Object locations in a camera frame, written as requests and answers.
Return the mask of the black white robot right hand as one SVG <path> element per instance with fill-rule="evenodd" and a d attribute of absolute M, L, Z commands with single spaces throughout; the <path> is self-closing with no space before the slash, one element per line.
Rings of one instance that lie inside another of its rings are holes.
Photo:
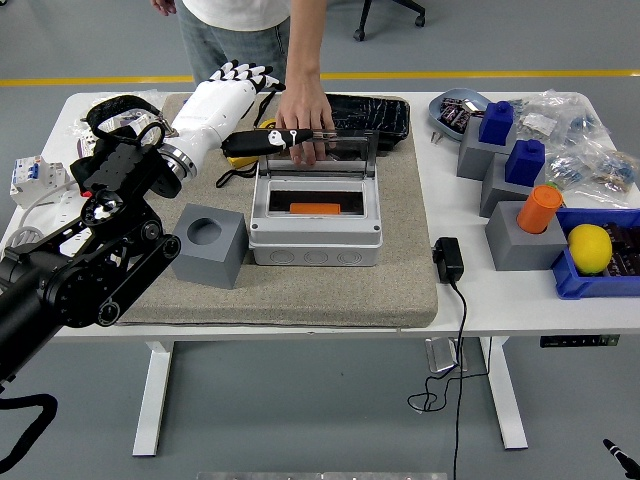
<path fill-rule="evenodd" d="M 628 479 L 640 479 L 640 466 L 634 459 L 624 453 L 620 447 L 614 444 L 611 440 L 603 439 L 602 443 L 609 453 L 620 463 L 622 468 L 625 470 L 625 476 Z"/>

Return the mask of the person's left hand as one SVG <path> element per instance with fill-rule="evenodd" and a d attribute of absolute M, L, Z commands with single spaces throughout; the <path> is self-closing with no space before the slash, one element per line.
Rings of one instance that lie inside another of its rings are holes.
<path fill-rule="evenodd" d="M 332 109 L 321 85 L 320 76 L 289 74 L 276 113 L 278 129 L 334 130 Z"/>

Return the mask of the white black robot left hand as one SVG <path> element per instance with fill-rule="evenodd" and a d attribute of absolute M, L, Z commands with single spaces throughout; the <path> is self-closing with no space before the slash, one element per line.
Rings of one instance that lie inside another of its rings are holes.
<path fill-rule="evenodd" d="M 264 89 L 275 91 L 284 85 L 271 76 L 270 66 L 240 64 L 233 60 L 223 64 L 201 82 L 172 122 L 171 137 L 161 147 L 163 154 L 187 169 L 199 169 L 206 154 L 222 146 L 235 131 L 239 121 Z M 257 152 L 293 147 L 304 140 L 310 129 L 270 133 Z"/>

